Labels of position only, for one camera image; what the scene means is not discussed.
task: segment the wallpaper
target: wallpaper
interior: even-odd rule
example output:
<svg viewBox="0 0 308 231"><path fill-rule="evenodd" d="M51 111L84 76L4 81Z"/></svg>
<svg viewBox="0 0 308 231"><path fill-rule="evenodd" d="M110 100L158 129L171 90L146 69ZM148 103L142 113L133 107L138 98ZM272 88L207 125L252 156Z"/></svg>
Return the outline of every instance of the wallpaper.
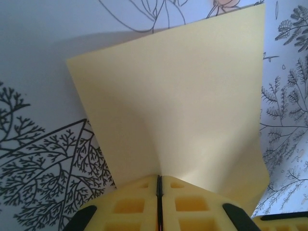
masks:
<svg viewBox="0 0 308 231"><path fill-rule="evenodd" d="M271 182L254 216L308 210L306 0L74 3L0 3L0 230L61 231L115 188L66 58L263 3L260 138Z"/></svg>

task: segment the yellow paper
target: yellow paper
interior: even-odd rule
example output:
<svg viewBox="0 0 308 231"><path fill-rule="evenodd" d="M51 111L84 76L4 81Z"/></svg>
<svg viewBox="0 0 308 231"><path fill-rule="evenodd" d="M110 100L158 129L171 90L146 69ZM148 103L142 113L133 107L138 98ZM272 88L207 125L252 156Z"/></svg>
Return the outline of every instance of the yellow paper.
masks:
<svg viewBox="0 0 308 231"><path fill-rule="evenodd" d="M67 61L117 187L170 175L254 209L264 5Z"/></svg>

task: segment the paper sheet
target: paper sheet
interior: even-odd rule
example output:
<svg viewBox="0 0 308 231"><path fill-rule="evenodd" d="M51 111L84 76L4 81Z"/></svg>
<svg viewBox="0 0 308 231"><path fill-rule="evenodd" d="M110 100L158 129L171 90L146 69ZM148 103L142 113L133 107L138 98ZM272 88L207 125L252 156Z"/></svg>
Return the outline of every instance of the paper sheet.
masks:
<svg viewBox="0 0 308 231"><path fill-rule="evenodd" d="M254 199L252 212L269 180L263 37L259 5L67 61L117 187L171 175L243 206Z"/></svg>

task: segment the yellow plastic tool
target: yellow plastic tool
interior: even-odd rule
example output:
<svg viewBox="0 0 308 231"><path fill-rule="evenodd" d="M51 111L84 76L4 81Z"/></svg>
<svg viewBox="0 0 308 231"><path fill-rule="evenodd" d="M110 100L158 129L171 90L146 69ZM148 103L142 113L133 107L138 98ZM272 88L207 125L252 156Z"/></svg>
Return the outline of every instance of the yellow plastic tool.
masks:
<svg viewBox="0 0 308 231"><path fill-rule="evenodd" d="M251 220L228 198L174 177L149 176L89 201L64 231L308 231L307 216Z"/></svg>

